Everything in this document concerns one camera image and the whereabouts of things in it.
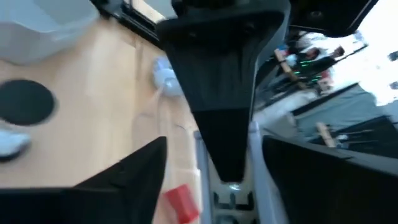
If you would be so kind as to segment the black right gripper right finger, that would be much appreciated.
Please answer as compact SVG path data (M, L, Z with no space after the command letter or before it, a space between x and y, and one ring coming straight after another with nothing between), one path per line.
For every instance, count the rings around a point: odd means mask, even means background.
M397 223L397 159L264 136L291 223Z

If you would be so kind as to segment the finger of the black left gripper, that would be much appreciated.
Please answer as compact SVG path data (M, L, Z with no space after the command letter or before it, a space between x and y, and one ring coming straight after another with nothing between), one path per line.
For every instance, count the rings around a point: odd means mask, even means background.
M244 177L258 56L282 42L289 6L237 6L156 26L223 182Z

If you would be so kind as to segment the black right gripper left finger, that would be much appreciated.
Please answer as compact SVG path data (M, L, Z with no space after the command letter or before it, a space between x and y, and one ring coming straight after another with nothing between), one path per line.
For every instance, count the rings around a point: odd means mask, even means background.
M73 187L1 189L1 224L151 223L166 160L161 136Z

